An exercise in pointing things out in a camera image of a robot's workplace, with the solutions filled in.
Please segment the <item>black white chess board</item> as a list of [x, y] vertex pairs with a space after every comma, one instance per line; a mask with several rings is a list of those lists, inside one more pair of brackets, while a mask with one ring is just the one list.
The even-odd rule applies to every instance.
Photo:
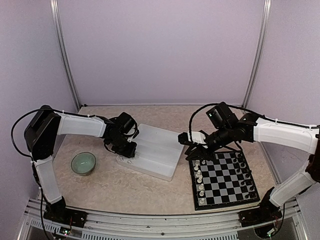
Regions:
[[[241, 152], [244, 155], [244, 153], [240, 150], [220, 151], [216, 152], [213, 158], [189, 161], [193, 202], [194, 209], [196, 211], [228, 208], [260, 201], [253, 202], [236, 200], [228, 166], [228, 164], [231, 163], [231, 152]], [[195, 161], [200, 162], [199, 170], [201, 170], [202, 183], [197, 183], [197, 171], [194, 170]], [[204, 189], [199, 189], [200, 184], [204, 185]], [[204, 196], [199, 196], [200, 191], [204, 191]], [[205, 198], [203, 204], [200, 204], [199, 202], [201, 198]]]

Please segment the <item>white divided plastic tray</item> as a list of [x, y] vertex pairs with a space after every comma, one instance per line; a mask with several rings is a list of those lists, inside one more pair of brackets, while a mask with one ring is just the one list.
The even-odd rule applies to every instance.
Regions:
[[139, 134], [133, 165], [119, 164], [134, 171], [170, 182], [175, 174], [183, 145], [178, 143], [178, 133], [147, 124], [138, 125]]

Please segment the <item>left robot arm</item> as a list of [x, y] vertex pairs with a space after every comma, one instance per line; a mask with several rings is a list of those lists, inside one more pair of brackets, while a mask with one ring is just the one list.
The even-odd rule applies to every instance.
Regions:
[[103, 140], [105, 149], [114, 154], [133, 158], [140, 133], [136, 120], [126, 112], [112, 118], [101, 115], [70, 113], [43, 105], [33, 111], [34, 117], [24, 131], [35, 179], [44, 199], [52, 205], [49, 212], [63, 223], [70, 218], [54, 170], [54, 159], [68, 136], [87, 136]]

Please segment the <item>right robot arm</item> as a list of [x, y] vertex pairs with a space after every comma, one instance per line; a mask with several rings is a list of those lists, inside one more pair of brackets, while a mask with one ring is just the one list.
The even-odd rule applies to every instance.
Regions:
[[210, 155], [232, 142], [270, 143], [301, 150], [309, 154], [303, 167], [265, 194], [256, 218], [266, 222], [276, 210], [292, 197], [302, 193], [320, 181], [320, 127], [305, 125], [278, 119], [246, 110], [238, 118], [233, 105], [224, 101], [209, 103], [207, 117], [216, 131], [207, 134], [204, 131], [192, 131], [192, 120], [188, 122], [188, 130], [178, 135], [178, 142], [188, 146], [197, 154]]

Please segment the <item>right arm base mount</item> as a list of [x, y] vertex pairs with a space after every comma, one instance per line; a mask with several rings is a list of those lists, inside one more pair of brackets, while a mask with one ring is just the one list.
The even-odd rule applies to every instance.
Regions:
[[241, 226], [249, 227], [280, 219], [283, 214], [279, 209], [254, 208], [238, 213]]

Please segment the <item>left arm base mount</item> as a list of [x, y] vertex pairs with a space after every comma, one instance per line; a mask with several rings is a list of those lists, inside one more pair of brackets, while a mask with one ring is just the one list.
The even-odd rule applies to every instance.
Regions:
[[88, 214], [85, 211], [65, 208], [62, 212], [46, 210], [43, 214], [43, 217], [52, 222], [71, 227], [83, 228], [87, 220], [87, 215]]

